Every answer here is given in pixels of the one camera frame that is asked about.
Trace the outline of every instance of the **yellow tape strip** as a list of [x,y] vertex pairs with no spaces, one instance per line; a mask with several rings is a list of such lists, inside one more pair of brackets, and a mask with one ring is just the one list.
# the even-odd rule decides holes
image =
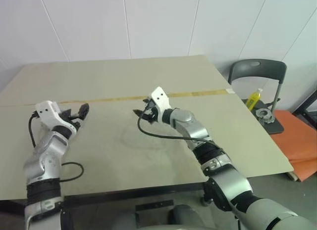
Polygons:
[[[226,89],[205,91],[205,92],[184,92],[184,93],[169,93],[168,97],[190,97],[190,96],[204,96],[204,95],[225,95],[230,94]],[[94,99],[94,100],[68,100],[58,102],[59,104],[70,104],[70,103],[94,103],[94,102],[110,102],[110,101],[125,101],[125,100],[142,100],[147,98],[147,96],[127,96],[118,98],[104,98],[104,99]],[[4,105],[0,107],[11,107],[11,106],[28,106],[35,104],[23,104],[23,105]]]

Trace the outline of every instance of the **chair backrest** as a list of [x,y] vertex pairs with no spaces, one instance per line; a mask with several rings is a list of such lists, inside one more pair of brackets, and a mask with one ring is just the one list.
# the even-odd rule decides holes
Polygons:
[[285,63],[268,59],[245,59],[235,62],[230,69],[228,83],[242,77],[264,77],[278,80],[282,84],[287,66]]

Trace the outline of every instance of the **gray floor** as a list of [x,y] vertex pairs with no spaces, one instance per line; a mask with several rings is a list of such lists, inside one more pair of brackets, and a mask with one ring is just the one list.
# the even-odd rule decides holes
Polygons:
[[[293,182],[284,174],[256,177],[249,179],[255,195],[273,199],[297,214],[317,223],[317,175],[313,175],[303,183]],[[175,204],[188,204],[202,217],[206,226],[218,230],[237,230],[237,222],[232,213],[224,213],[213,204],[201,206],[200,191],[175,193],[171,195],[149,198],[87,205],[71,210],[76,230],[107,230],[119,213],[133,211],[135,205],[173,199]],[[143,226],[166,223],[170,207],[141,211],[140,221]],[[23,219],[0,214],[2,230],[22,230]]]

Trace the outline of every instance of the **white wall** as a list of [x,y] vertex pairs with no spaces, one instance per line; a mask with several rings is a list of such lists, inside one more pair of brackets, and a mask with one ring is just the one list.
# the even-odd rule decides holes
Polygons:
[[[205,54],[226,76],[233,61],[269,58],[288,66],[278,106],[294,110],[316,89],[316,3],[0,0],[0,90],[27,63]],[[241,97],[263,87],[265,101],[274,86],[233,83]]]

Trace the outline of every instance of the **table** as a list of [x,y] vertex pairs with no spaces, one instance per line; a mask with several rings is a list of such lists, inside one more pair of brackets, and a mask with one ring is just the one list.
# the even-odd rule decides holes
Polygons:
[[[145,96],[157,86],[166,93],[183,94],[171,98],[170,104],[192,111],[245,176],[293,170],[204,56],[32,64],[22,68],[0,94],[3,127],[0,129],[0,199],[26,198],[23,163],[32,152],[27,122],[34,111],[31,104],[47,99],[65,102],[62,107],[74,111],[82,101],[88,101],[91,107],[64,159],[82,163],[85,174],[63,183],[64,195],[206,181],[184,141],[148,137],[137,130],[137,117],[132,109],[144,107],[140,98],[104,100]],[[184,94],[204,91],[213,92],[198,96]],[[142,126],[153,133],[177,135],[167,125],[143,122]],[[44,132],[39,120],[33,121],[36,141]],[[63,167],[62,178],[72,177],[78,171],[71,166]]]

